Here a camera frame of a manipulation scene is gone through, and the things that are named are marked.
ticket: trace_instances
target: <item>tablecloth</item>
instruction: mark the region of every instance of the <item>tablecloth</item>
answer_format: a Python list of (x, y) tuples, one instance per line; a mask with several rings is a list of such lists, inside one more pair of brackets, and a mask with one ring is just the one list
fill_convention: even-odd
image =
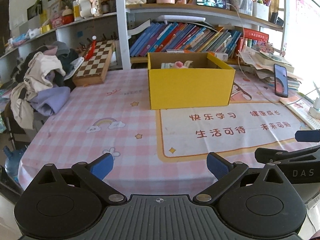
[[(201, 90), (200, 81), (194, 89)], [(210, 151), (262, 167), (254, 158), (257, 147), (292, 151), (316, 145), (295, 141), (295, 132), (308, 127), (285, 106), (268, 101), (278, 100), (273, 91), (236, 72), (229, 106), (155, 111), (146, 69), (108, 72), (104, 84), (74, 89), (47, 120), (20, 162), (19, 182), (25, 189), (46, 163), (70, 168), (110, 152), (114, 168), (104, 181), (127, 197), (193, 197), (216, 180), (206, 167)]]

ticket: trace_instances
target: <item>phone displaying video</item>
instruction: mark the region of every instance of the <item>phone displaying video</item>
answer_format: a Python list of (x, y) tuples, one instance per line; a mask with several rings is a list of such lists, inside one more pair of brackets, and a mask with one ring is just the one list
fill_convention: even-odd
[(197, 0), (197, 5), (204, 5), (221, 9), (227, 8), (226, 0)]
[(285, 67), (274, 64), (275, 74), (275, 94), (277, 96), (287, 98), (288, 97), (288, 77)]

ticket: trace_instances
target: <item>beige garment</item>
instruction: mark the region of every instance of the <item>beige garment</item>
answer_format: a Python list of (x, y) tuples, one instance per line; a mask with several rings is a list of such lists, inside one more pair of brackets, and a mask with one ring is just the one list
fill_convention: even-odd
[[(60, 60), (56, 56), (47, 56), (38, 52), (29, 62), (29, 68), (23, 82), (12, 89), (10, 96), (11, 109), (14, 119), (21, 128), (33, 129), (33, 108), (28, 101), (37, 96), (38, 92), (53, 87), (52, 83), (45, 79), (46, 75), (52, 70), (56, 70), (62, 76), (66, 75)], [(26, 88), (27, 93), (24, 99), (20, 99), (19, 96), (23, 88)]]
[[(23, 88), (25, 88), (24, 83), (19, 83), (14, 89), (12, 89), (10, 100), (11, 100), (11, 110), (14, 119), (17, 121), (23, 129), (33, 129), (33, 108), (29, 102), (25, 99), (20, 99), (19, 95)], [(29, 95), (29, 100), (36, 96), (36, 93)]]
[(36, 53), (29, 62), (29, 68), (24, 75), (24, 83), (27, 86), (28, 92), (34, 91), (38, 93), (52, 88), (52, 83), (45, 79), (47, 74), (52, 70), (56, 70), (62, 76), (66, 75), (66, 72), (62, 69), (60, 60), (56, 56), (47, 56), (42, 52)]

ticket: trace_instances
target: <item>blue water bottle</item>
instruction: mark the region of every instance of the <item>blue water bottle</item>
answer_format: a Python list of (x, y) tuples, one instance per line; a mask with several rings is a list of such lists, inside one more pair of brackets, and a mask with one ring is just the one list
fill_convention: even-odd
[(26, 147), (23, 147), (20, 150), (10, 151), (10, 149), (7, 146), (3, 148), (3, 152), (5, 153), (5, 155), (7, 155), (7, 158), (5, 160), (5, 165), (4, 165), (5, 171), (17, 183), (19, 183), (18, 182), (19, 163), (26, 149), (27, 149)]

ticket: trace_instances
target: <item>lavender garment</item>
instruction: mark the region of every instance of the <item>lavender garment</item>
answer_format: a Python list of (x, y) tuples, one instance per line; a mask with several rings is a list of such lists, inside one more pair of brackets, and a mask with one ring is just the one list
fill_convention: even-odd
[(70, 88), (56, 87), (42, 90), (30, 100), (30, 105), (44, 116), (57, 114), (68, 101)]

